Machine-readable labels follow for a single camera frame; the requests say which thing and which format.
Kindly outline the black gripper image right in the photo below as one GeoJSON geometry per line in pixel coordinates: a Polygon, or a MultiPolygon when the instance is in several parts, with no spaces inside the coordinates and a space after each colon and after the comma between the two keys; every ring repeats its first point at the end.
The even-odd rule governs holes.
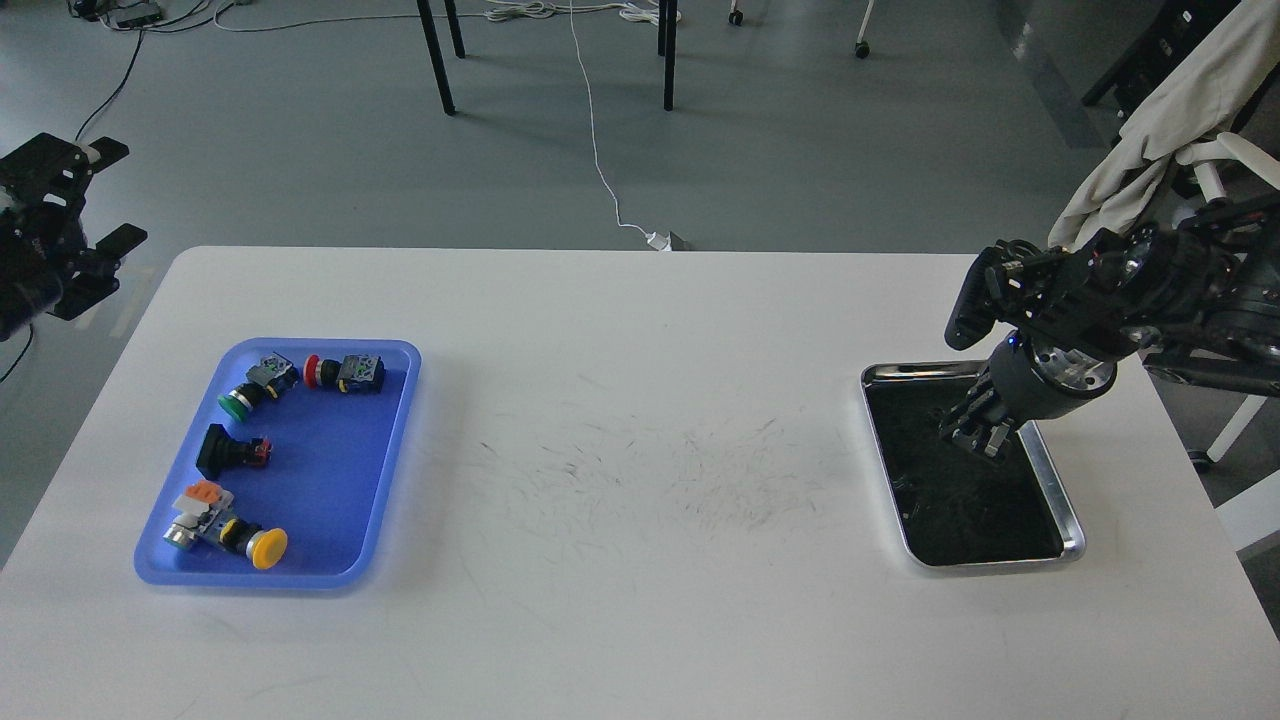
{"type": "Polygon", "coordinates": [[[941,439],[988,461],[1004,461],[1015,427],[1056,419],[1107,393],[1117,365],[1078,350],[1007,338],[991,354],[961,401],[940,423],[941,439]]]}

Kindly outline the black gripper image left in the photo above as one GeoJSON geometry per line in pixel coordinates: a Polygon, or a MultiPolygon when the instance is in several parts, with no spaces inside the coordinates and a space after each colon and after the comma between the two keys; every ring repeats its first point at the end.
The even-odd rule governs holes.
{"type": "Polygon", "coordinates": [[[3,158],[1,341],[41,313],[74,320],[119,290],[124,258],[148,233],[120,224],[87,247],[81,213],[92,178],[129,154],[110,137],[40,133],[3,158]]]}

